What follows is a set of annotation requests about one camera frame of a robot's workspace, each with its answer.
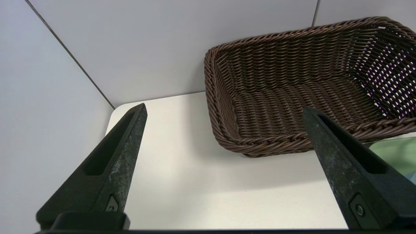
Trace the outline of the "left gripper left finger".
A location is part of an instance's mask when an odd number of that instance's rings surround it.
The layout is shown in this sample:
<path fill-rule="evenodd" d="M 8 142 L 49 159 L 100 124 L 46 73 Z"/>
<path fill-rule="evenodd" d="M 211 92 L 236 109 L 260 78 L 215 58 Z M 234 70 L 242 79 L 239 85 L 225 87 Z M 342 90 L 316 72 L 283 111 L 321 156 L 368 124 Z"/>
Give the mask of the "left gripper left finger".
<path fill-rule="evenodd" d="M 128 229 L 126 200 L 147 108 L 129 109 L 36 213 L 41 229 Z"/>

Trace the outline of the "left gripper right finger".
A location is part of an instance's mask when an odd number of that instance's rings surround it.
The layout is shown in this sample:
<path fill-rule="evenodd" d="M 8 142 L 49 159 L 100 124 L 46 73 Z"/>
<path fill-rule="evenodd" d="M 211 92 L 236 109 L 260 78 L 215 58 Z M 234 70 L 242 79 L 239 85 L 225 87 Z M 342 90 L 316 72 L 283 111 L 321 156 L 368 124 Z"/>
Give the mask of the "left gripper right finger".
<path fill-rule="evenodd" d="M 302 121 L 349 229 L 415 229 L 415 184 L 317 109 Z"/>

